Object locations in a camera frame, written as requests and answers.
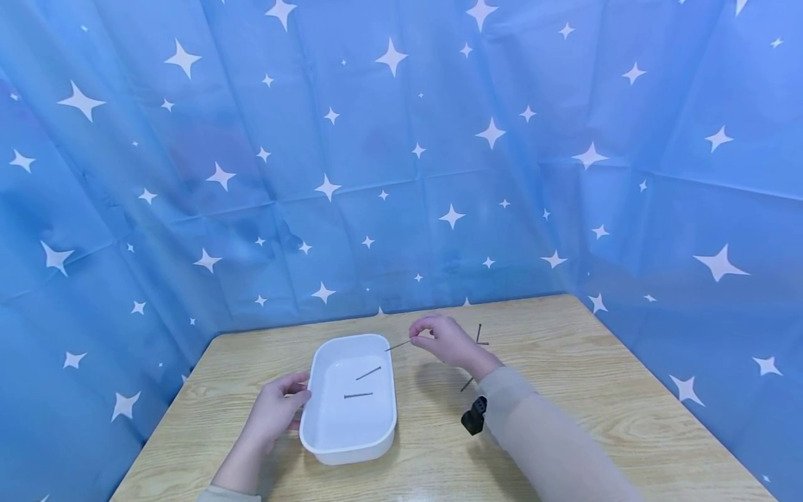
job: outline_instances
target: sleeve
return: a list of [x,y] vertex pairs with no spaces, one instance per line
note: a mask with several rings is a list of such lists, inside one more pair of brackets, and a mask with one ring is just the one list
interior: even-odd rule
[[502,366],[479,387],[488,429],[542,502],[641,500],[602,448],[516,371]]
[[216,487],[213,484],[198,496],[197,502],[262,502],[258,495],[245,495],[226,488]]

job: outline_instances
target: white container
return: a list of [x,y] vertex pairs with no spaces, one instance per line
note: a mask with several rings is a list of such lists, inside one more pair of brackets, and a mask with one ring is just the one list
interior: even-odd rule
[[[393,445],[396,387],[389,347],[385,337],[365,334],[334,338],[315,351],[300,437],[321,463],[378,459]],[[355,394],[368,395],[345,397]]]

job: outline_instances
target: wooden table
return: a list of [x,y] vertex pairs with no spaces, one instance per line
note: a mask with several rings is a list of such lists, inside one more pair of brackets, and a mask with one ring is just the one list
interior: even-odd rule
[[[645,500],[774,500],[630,352],[571,296],[453,308],[482,340],[575,417]],[[420,312],[269,329],[216,338],[131,471],[116,502],[191,502],[210,482],[259,387],[308,369],[333,337],[407,338]],[[393,351],[398,425],[381,459],[327,467],[288,437],[271,459],[270,500],[397,502],[537,500],[487,433],[471,437],[460,415],[475,399],[468,376],[411,345]]]

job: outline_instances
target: blue curtain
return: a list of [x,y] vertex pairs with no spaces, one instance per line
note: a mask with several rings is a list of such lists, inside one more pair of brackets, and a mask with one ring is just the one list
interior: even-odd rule
[[0,499],[223,332],[571,292],[803,496],[803,4],[0,2]]

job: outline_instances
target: hand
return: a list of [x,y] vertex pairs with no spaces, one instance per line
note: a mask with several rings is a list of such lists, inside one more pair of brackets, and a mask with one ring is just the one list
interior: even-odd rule
[[[433,338],[420,336],[427,329]],[[495,355],[477,345],[456,320],[440,314],[416,320],[410,326],[410,341],[448,365],[466,370],[477,382],[502,365]]]
[[266,450],[287,429],[298,430],[296,411],[312,396],[309,373],[292,373],[265,384],[248,415],[241,439],[262,444]]

